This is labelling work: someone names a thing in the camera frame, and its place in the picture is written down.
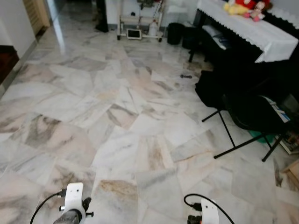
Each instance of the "trash bin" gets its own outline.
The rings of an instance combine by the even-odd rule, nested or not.
[[[197,30],[193,27],[186,27],[184,29],[184,35],[183,35],[183,43],[182,46],[185,49],[191,49],[196,44],[197,40]]]
[[[169,44],[179,44],[182,39],[182,34],[184,31],[184,25],[180,23],[170,23],[168,25],[168,36],[167,36],[167,42]]]

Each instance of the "green object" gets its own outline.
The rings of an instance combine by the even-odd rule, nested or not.
[[[249,133],[251,134],[252,137],[256,137],[256,136],[259,136],[261,135],[260,132],[256,132],[256,131],[249,131]],[[273,142],[273,139],[274,139],[275,135],[273,134],[269,134],[266,136],[267,140],[269,141],[269,143],[272,143]],[[265,138],[260,138],[259,140],[257,140],[258,142],[261,142],[261,143],[266,143],[266,140]]]

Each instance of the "red stuffed toy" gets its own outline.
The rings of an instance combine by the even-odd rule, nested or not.
[[[243,15],[249,10],[254,9],[255,5],[259,2],[258,0],[229,0],[228,3],[224,4],[224,10],[230,15],[240,14]],[[265,5],[268,5],[270,0],[263,0]]]

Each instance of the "stuffed toy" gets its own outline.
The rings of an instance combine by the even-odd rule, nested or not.
[[[249,10],[254,9],[256,2],[259,0],[229,0],[224,4],[224,10],[230,15],[239,14],[243,15]],[[263,0],[263,2],[268,5],[270,0]]]
[[[266,4],[263,1],[259,1],[254,10],[249,10],[243,16],[246,18],[251,17],[254,22],[262,20],[265,16],[262,14],[262,10],[265,8]]]

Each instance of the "plastic bottle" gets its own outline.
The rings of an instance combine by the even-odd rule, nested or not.
[[[157,36],[157,32],[158,32],[158,25],[156,23],[156,20],[154,20],[149,25],[149,36]]]

